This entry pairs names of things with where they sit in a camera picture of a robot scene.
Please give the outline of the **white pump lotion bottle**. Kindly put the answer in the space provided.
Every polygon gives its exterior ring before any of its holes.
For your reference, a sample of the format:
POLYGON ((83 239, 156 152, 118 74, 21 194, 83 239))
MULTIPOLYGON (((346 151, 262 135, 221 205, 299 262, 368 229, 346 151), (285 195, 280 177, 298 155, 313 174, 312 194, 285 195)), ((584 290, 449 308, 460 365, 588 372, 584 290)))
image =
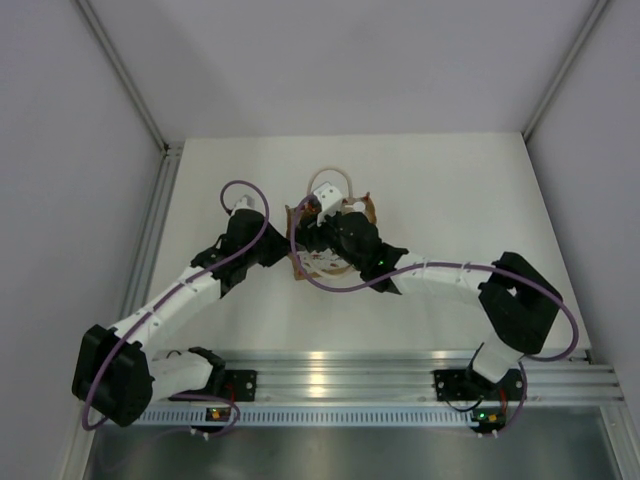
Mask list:
POLYGON ((350 198, 343 205, 344 212, 365 213, 369 208, 367 198, 350 198))

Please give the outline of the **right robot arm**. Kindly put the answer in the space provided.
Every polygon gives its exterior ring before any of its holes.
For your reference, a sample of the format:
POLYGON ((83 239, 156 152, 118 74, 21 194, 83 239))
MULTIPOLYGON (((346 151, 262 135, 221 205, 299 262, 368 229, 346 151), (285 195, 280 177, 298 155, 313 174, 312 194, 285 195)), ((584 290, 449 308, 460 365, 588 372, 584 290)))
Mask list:
POLYGON ((488 397, 518 361, 539 354, 563 304, 559 292, 521 255, 505 252, 483 266, 428 260, 384 242, 361 213, 303 220, 294 250, 330 250, 352 266, 361 288, 378 293, 424 293, 481 310, 492 332, 478 347, 459 385, 488 397))

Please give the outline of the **aluminium frame post right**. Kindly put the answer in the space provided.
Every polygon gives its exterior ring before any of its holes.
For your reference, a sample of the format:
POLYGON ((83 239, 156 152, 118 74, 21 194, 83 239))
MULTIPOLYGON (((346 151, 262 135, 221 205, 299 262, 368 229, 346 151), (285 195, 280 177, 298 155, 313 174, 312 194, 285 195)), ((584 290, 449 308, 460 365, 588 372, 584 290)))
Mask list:
POLYGON ((591 38, 603 22, 608 11, 614 5, 612 0, 592 1, 584 18, 578 24, 578 28, 570 37, 570 42, 561 51, 562 55, 546 82, 541 94, 538 96, 534 107, 527 118, 521 136, 525 144, 534 137, 536 131, 543 123, 555 100, 566 84, 581 56, 585 52, 591 38))

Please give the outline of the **aluminium mounting rail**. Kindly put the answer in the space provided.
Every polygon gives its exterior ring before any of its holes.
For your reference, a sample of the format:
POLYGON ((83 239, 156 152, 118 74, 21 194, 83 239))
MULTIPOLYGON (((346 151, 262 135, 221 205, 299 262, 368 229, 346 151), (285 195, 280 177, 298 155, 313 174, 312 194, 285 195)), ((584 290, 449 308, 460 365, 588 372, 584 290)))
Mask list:
MULTIPOLYGON (((436 402, 435 370, 464 368, 466 351, 224 352, 231 369, 257 372, 256 401, 272 404, 436 402)), ((584 358, 523 362, 527 399, 537 405, 606 405, 624 399, 608 365, 584 358)))

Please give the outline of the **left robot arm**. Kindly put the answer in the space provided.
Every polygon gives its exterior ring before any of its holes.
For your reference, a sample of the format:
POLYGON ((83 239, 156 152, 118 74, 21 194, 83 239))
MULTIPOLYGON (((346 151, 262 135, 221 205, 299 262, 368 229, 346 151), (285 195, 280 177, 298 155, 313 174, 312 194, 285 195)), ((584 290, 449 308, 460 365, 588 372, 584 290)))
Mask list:
POLYGON ((168 341, 208 306, 243 282, 256 265, 271 267, 290 245, 266 217, 241 208, 231 214, 216 243, 197 254, 164 292, 110 327, 94 325, 83 335, 71 390, 88 414, 126 427, 156 401, 183 395, 230 400, 225 361, 204 347, 167 353, 168 341))

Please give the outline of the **watermelon print canvas bag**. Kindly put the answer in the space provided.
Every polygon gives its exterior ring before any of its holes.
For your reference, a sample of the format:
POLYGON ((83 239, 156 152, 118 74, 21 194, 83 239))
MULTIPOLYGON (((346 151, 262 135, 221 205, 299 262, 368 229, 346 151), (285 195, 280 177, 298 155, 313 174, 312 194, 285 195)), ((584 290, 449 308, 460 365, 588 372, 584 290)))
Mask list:
MULTIPOLYGON (((367 198, 369 201, 369 208, 363 214, 367 221, 373 225, 377 224, 376 210, 373 200, 371 199, 370 193, 367 192, 364 196, 357 197, 353 192, 353 184, 352 179, 349 174, 336 166, 326 166, 317 170, 309 179, 307 184, 306 194, 310 195, 311 192, 317 187, 314 186, 314 183, 318 176, 323 174, 324 172, 333 171, 337 174, 340 174, 346 182, 346 191, 344 194, 345 200, 343 201, 343 205, 347 199, 350 198, 367 198)), ((343 205, 341 210, 335 215, 328 217, 323 224, 326 224, 330 219, 335 219, 338 214, 349 214, 355 212, 344 212, 343 205)), ((350 265, 348 262, 343 260, 337 254, 335 254, 331 249, 327 248, 323 251, 318 250, 302 250, 299 252, 299 257, 301 260, 301 265, 304 270, 314 279, 326 279, 326 280, 338 280, 350 275, 355 271, 354 267, 350 265)))

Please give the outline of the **aluminium frame post left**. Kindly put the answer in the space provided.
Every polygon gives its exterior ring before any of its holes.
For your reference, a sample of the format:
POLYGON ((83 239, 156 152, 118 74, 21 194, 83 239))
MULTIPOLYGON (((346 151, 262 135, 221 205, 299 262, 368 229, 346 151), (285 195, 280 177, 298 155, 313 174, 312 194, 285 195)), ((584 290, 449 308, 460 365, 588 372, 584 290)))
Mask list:
POLYGON ((88 0, 71 0, 71 4, 89 30, 153 143, 160 152, 166 152, 168 143, 94 5, 88 0))

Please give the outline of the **aluminium frame post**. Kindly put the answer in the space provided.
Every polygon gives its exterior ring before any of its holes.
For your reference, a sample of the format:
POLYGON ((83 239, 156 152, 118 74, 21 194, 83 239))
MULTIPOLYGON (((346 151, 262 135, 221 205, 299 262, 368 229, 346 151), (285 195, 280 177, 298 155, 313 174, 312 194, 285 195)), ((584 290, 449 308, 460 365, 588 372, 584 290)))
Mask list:
POLYGON ((160 152, 166 152, 168 143, 94 5, 88 0, 71 0, 71 4, 89 30, 153 143, 160 152))
POLYGON ((581 56, 585 52, 591 38, 603 22, 608 11, 614 5, 612 0, 592 1, 584 18, 578 24, 578 28, 570 37, 570 42, 561 51, 562 55, 546 82, 541 94, 538 96, 534 107, 527 118, 521 136, 525 144, 534 137, 536 131, 543 123, 555 100, 566 84, 581 56))

